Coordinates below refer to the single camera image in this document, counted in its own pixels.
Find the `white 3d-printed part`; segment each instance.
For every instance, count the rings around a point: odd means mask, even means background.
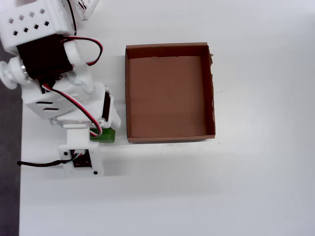
[[[39,0],[0,14],[0,38],[9,53],[17,55],[16,46],[55,33],[73,34],[60,0]]]

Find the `red and black wire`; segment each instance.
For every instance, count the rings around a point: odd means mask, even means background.
[[[87,118],[89,118],[89,120],[96,126],[98,134],[94,133],[93,131],[90,131],[90,134],[93,137],[99,137],[102,135],[102,127],[100,126],[100,124],[97,122],[97,120],[77,101],[75,100],[73,97],[69,96],[68,94],[61,92],[59,90],[53,89],[51,87],[48,86],[48,84],[43,84],[42,87],[44,89],[46,89],[47,91],[53,91],[58,93],[59,95],[61,95],[62,97],[64,97],[65,99],[67,99],[69,102],[71,102],[73,105],[75,105],[81,112],[83,112]]]
[[[96,64],[98,62],[100,56],[103,53],[103,45],[98,40],[96,40],[94,38],[86,38],[86,37],[78,37],[78,36],[66,36],[66,37],[63,37],[62,42],[66,43],[66,42],[69,42],[69,41],[72,41],[72,40],[87,40],[87,41],[96,43],[98,45],[98,47],[99,47],[98,57],[95,60],[93,60],[93,61],[87,62],[87,65],[91,66],[91,65],[94,65],[94,64]]]

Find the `cable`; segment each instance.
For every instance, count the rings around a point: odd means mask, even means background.
[[[87,7],[85,6],[83,0],[81,0],[81,2],[78,1],[78,4],[80,5],[80,7],[81,7],[83,10],[86,10],[86,9],[87,9]]]
[[[47,91],[53,91],[53,92],[58,93],[62,97],[66,98],[73,105],[75,105],[81,112],[83,112],[89,118],[89,120],[96,126],[98,130],[98,134],[94,133],[93,131],[90,131],[90,134],[93,137],[99,137],[102,135],[103,130],[102,130],[102,127],[100,127],[100,124],[97,122],[97,120],[94,117],[92,117],[92,115],[83,107],[83,105],[80,102],[78,102],[73,97],[69,96],[68,94],[65,94],[64,92],[50,88],[47,84],[43,84],[42,87],[46,89]]]
[[[73,21],[73,27],[74,27],[74,36],[77,35],[77,24],[75,22],[75,18],[74,18],[74,13],[73,13],[73,9],[70,3],[70,0],[67,0],[69,8],[70,8],[70,12],[71,12],[71,17],[72,17],[72,21]]]
[[[25,161],[18,161],[17,164],[19,166],[25,165],[25,166],[33,166],[33,167],[50,167],[50,166],[57,166],[60,164],[66,164],[68,162],[74,161],[79,156],[82,156],[82,154],[79,153],[70,160],[57,160],[57,161],[53,161],[53,162],[49,162],[49,163],[31,163],[31,162],[25,162]]]
[[[64,40],[62,40],[63,43],[69,42],[69,41],[72,41],[72,40],[87,40],[87,41],[91,41],[93,43],[96,43],[98,45],[98,47],[99,47],[98,57],[95,60],[93,60],[93,61],[87,62],[88,66],[96,64],[98,62],[100,56],[103,53],[103,45],[99,41],[97,41],[96,39],[85,38],[85,37],[78,37],[78,36],[68,36],[68,37],[63,37],[63,39],[64,39]]]

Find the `black cable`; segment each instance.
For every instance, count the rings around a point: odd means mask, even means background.
[[[73,21],[73,27],[74,27],[74,36],[77,35],[77,24],[75,23],[75,18],[74,18],[74,13],[73,13],[73,9],[70,3],[70,0],[67,0],[69,8],[70,8],[70,12],[71,12],[71,17],[72,17],[72,21]]]
[[[60,164],[66,164],[70,161],[73,161],[74,159],[80,157],[81,154],[76,155],[75,157],[71,158],[70,160],[57,160],[49,163],[31,163],[31,162],[26,162],[26,161],[18,161],[17,164],[19,166],[25,165],[25,166],[33,166],[33,167],[50,167],[50,166],[57,166]]]
[[[80,5],[80,7],[83,9],[83,10],[86,10],[87,7],[84,5],[83,1],[81,1],[82,3],[78,2],[78,4]]]

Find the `white bracket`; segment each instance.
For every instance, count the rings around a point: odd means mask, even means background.
[[[74,162],[63,164],[65,174],[68,177],[103,176],[104,168],[100,158],[99,143],[90,141],[90,127],[86,124],[65,124],[63,127],[67,129],[67,143],[58,147],[60,159],[71,159],[72,150],[88,150],[91,159],[90,167],[75,167]]]

